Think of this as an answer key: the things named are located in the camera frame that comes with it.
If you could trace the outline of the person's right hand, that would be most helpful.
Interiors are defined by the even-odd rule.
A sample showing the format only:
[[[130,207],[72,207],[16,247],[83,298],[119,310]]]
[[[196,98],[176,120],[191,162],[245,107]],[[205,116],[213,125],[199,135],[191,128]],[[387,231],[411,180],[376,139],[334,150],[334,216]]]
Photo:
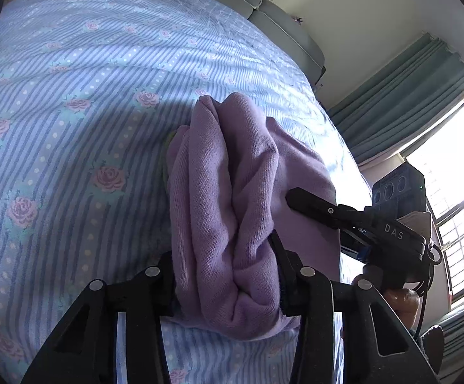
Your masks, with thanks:
[[[420,307],[420,298],[414,290],[386,290],[384,299],[399,320],[408,328],[414,325]]]

